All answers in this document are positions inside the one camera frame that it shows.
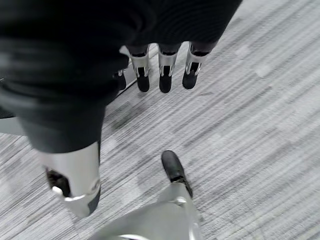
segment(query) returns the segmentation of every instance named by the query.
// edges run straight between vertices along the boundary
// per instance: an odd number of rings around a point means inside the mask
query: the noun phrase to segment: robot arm
[[[190,41],[183,86],[196,84],[204,58],[241,0],[2,0],[0,105],[14,113],[45,167],[51,190],[77,216],[100,196],[105,107],[128,65],[146,92],[148,45],[158,43],[160,89],[171,88],[180,44]]]

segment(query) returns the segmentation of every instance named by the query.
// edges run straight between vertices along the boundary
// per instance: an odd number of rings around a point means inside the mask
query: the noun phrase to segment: robotic finger
[[[133,70],[136,75],[138,87],[141,92],[147,92],[149,83],[149,45],[126,46],[130,53]]]
[[[216,46],[215,43],[190,42],[185,62],[182,85],[185,89],[192,89],[197,82],[198,74],[204,65],[208,54]]]
[[[79,218],[98,206],[101,183],[98,142],[67,153],[39,152],[50,189]]]
[[[178,44],[158,44],[159,59],[159,88],[161,92],[168,93],[171,89],[171,79],[175,69],[177,55],[181,43]]]

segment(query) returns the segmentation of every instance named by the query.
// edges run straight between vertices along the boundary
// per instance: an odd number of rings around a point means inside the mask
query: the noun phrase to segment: black fabric
[[[1,0],[0,105],[41,151],[99,141],[123,45],[215,43],[241,0]]]
[[[0,107],[0,119],[12,118],[14,115]]]

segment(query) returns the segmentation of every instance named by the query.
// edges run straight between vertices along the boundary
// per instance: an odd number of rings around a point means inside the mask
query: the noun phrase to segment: gray carpet
[[[49,192],[25,137],[0,136],[0,240],[85,240],[156,200],[175,151],[206,240],[320,240],[320,1],[245,0],[193,90],[133,85],[106,110],[102,196],[77,219]]]

